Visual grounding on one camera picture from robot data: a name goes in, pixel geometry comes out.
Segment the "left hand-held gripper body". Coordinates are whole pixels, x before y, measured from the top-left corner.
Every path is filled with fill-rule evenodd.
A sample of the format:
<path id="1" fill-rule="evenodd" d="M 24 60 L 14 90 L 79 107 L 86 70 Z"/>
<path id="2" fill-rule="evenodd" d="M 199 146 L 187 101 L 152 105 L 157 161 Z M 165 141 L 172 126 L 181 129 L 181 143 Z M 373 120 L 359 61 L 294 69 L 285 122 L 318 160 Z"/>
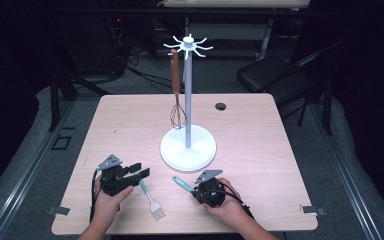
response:
<path id="1" fill-rule="evenodd" d="M 106 194 L 115 196 L 127 188 L 124 176 L 128 171 L 122 167 L 122 161 L 115 155 L 108 156 L 96 170 L 101 172 L 101 189 Z"/>

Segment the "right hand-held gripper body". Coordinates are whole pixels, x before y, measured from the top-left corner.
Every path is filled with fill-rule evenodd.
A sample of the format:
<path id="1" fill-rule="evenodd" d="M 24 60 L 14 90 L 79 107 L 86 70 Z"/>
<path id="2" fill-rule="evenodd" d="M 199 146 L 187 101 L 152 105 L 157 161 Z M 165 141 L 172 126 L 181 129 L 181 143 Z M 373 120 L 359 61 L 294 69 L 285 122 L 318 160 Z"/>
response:
<path id="1" fill-rule="evenodd" d="M 210 207 L 219 207 L 225 200 L 225 190 L 222 183 L 219 182 L 217 176 L 222 170 L 204 170 L 195 180 L 196 187 L 200 188 L 199 193 L 202 196 L 202 204 Z"/>

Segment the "teal handled white spatula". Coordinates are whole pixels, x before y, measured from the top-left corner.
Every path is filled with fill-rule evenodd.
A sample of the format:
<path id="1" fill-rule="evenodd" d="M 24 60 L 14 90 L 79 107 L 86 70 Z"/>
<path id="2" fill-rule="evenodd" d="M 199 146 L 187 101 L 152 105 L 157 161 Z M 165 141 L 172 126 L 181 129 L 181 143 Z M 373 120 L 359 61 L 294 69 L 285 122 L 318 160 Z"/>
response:
<path id="1" fill-rule="evenodd" d="M 194 188 L 192 188 L 189 184 L 187 184 L 184 180 L 182 180 L 180 177 L 177 177 L 177 176 L 173 176 L 172 177 L 172 180 L 177 184 L 179 185 L 181 188 L 183 188 L 184 190 L 186 190 L 187 192 L 189 193 L 192 193 L 194 190 Z"/>

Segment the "teal handled pastry brush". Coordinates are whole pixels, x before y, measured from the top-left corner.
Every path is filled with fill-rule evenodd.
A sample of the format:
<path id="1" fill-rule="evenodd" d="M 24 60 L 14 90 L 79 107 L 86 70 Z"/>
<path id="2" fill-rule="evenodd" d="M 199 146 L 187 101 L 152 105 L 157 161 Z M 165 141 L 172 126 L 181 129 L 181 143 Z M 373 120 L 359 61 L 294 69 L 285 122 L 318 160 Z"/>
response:
<path id="1" fill-rule="evenodd" d="M 149 210 L 154 220 L 155 221 L 161 220 L 165 216 L 162 206 L 152 198 L 146 186 L 146 183 L 143 180 L 140 181 L 140 186 L 149 201 L 149 204 L 150 204 Z"/>

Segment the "white utensil rack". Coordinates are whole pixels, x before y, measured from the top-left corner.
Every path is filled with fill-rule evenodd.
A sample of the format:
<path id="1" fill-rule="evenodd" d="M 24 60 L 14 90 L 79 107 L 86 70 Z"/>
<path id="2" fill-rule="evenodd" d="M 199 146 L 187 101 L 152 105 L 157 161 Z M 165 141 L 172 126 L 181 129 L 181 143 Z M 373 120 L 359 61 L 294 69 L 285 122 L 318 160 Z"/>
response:
<path id="1" fill-rule="evenodd" d="M 211 50 L 203 47 L 204 38 L 196 42 L 191 34 L 178 39 L 173 37 L 176 45 L 165 44 L 171 50 L 178 52 L 180 85 L 180 104 L 187 117 L 187 125 L 181 129 L 172 127 L 162 138 L 160 154 L 164 162 L 171 168 L 180 172 L 196 172 L 208 166 L 215 157 L 217 145 L 213 135 L 204 127 L 192 123 L 192 62 L 193 54 L 203 58 L 200 50 Z"/>

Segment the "wooden handled wire whisk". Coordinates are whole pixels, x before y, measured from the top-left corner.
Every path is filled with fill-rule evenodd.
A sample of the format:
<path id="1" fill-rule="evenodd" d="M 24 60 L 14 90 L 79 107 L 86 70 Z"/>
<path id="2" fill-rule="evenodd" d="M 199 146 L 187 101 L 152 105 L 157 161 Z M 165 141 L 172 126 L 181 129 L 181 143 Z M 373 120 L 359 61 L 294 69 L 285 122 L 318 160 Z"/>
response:
<path id="1" fill-rule="evenodd" d="M 171 80 L 175 103 L 170 113 L 170 120 L 174 129 L 181 129 L 187 125 L 187 117 L 179 99 L 181 92 L 180 70 L 178 52 L 175 49 L 171 50 Z"/>

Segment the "person's left hand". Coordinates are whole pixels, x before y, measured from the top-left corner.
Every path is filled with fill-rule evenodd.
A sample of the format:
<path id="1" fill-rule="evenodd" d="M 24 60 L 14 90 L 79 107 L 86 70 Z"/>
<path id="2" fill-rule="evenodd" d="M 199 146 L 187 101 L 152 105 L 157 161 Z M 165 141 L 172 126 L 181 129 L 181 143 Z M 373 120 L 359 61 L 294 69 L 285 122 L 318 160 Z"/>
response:
<path id="1" fill-rule="evenodd" d="M 114 196 L 106 194 L 101 187 L 100 178 L 95 183 L 96 200 L 94 208 L 93 223 L 110 226 L 119 211 L 120 204 L 130 196 L 134 187 L 128 186 Z"/>

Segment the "person's right hand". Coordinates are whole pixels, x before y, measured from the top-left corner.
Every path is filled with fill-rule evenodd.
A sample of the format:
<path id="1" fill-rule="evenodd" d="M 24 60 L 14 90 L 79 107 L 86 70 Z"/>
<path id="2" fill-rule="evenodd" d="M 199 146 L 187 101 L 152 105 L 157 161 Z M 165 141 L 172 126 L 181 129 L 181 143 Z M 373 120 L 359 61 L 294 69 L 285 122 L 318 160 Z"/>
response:
<path id="1" fill-rule="evenodd" d="M 247 213 L 238 201 L 240 194 L 234 189 L 230 182 L 225 178 L 219 178 L 219 182 L 225 186 L 225 190 L 228 192 L 224 202 L 221 206 L 216 208 L 212 208 L 207 204 L 203 204 L 203 207 L 208 214 L 217 217 L 223 223 L 233 228 L 231 226 L 233 220 L 240 215 L 247 215 Z"/>

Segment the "metal table clamp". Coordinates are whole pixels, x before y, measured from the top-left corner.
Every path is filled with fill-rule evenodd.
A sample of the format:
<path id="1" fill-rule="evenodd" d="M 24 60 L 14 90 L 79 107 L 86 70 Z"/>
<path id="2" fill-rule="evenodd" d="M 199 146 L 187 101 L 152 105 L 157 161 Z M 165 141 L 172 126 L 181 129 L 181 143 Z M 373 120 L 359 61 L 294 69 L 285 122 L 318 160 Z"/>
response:
<path id="1" fill-rule="evenodd" d="M 70 212 L 69 208 L 65 208 L 61 206 L 51 206 L 47 211 L 48 214 L 51 214 L 54 216 L 56 215 L 67 216 L 69 212 Z"/>
<path id="2" fill-rule="evenodd" d="M 320 208 L 320 207 L 317 207 L 317 206 L 304 206 L 304 205 L 301 205 L 300 206 L 300 210 L 304 214 L 310 214 L 310 215 L 314 215 L 314 216 L 325 216 L 327 214 L 327 212 L 326 212 L 326 210 L 324 208 Z"/>

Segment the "black metal stand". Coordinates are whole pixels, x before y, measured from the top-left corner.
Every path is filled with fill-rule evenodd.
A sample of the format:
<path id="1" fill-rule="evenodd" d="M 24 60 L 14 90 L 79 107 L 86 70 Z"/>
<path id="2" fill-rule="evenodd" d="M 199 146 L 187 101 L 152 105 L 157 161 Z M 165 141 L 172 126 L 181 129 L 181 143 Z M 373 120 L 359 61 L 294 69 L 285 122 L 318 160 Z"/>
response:
<path id="1" fill-rule="evenodd" d="M 51 102 L 51 125 L 49 131 L 52 132 L 56 129 L 60 121 L 60 94 L 67 100 L 74 101 L 78 98 L 79 94 L 74 87 L 74 84 L 80 84 L 99 96 L 108 95 L 109 92 L 96 86 L 95 84 L 87 81 L 74 72 L 66 69 L 58 68 L 54 71 L 50 78 L 50 102 Z"/>

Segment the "black folding chair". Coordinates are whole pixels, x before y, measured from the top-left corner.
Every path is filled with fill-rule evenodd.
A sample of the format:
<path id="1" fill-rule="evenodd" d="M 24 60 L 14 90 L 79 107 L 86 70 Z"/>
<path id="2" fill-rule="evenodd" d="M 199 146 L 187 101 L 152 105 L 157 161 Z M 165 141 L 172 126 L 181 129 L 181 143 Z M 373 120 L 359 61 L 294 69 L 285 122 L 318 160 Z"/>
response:
<path id="1" fill-rule="evenodd" d="M 322 124 L 331 134 L 332 75 L 342 45 L 342 41 L 336 42 L 294 64 L 268 56 L 241 68 L 237 80 L 251 93 L 270 94 L 279 109 L 303 98 L 302 106 L 292 111 L 301 111 L 299 126 L 307 106 L 324 96 Z"/>

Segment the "dark computer tower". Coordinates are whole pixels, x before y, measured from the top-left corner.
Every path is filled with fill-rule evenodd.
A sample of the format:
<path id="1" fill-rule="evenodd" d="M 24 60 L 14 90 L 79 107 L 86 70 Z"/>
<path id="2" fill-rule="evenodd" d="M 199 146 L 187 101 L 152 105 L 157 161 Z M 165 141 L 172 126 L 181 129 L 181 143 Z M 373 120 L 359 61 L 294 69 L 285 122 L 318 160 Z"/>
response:
<path id="1" fill-rule="evenodd" d="M 125 72 L 125 62 L 116 54 L 113 32 L 107 18 L 93 15 L 58 17 L 64 42 L 80 75 L 109 75 Z"/>

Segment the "white background table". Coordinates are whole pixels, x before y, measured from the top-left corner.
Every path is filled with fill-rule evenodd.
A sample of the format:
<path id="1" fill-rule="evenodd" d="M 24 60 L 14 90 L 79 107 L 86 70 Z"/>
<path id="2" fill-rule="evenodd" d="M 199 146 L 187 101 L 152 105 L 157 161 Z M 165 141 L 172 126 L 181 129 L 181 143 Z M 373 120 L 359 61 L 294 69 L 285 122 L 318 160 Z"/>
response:
<path id="1" fill-rule="evenodd" d="M 168 9 L 195 9 L 195 10 L 268 10 L 279 13 L 281 10 L 289 10 L 295 13 L 301 9 L 307 9 L 311 0 L 158 0 L 158 6 Z M 202 39 L 233 39 L 233 40 L 261 40 L 260 51 L 256 59 L 262 59 L 267 51 L 272 34 L 273 18 L 263 20 L 262 23 L 228 23 L 233 15 L 227 16 L 220 23 L 204 23 L 185 18 L 185 34 L 191 34 L 194 38 Z"/>

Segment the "metal floor rail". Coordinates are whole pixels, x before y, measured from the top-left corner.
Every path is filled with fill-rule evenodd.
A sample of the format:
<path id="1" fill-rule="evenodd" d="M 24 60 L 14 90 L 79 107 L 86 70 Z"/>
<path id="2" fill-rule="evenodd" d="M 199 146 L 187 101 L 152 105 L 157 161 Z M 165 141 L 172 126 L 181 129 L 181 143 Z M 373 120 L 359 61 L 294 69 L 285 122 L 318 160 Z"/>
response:
<path id="1" fill-rule="evenodd" d="M 381 233 L 369 212 L 365 200 L 363 199 L 352 175 L 345 162 L 337 137 L 329 134 L 322 123 L 322 110 L 316 106 L 310 106 L 311 115 L 316 120 L 317 128 L 328 148 L 328 152 L 337 168 L 340 181 L 344 187 L 346 195 L 350 201 L 352 209 L 361 225 L 367 240 L 383 240 Z"/>
<path id="2" fill-rule="evenodd" d="M 75 102 L 62 105 L 48 130 L 49 108 L 40 107 L 32 129 L 0 179 L 0 240 L 71 240 L 52 232 L 83 140 Z"/>

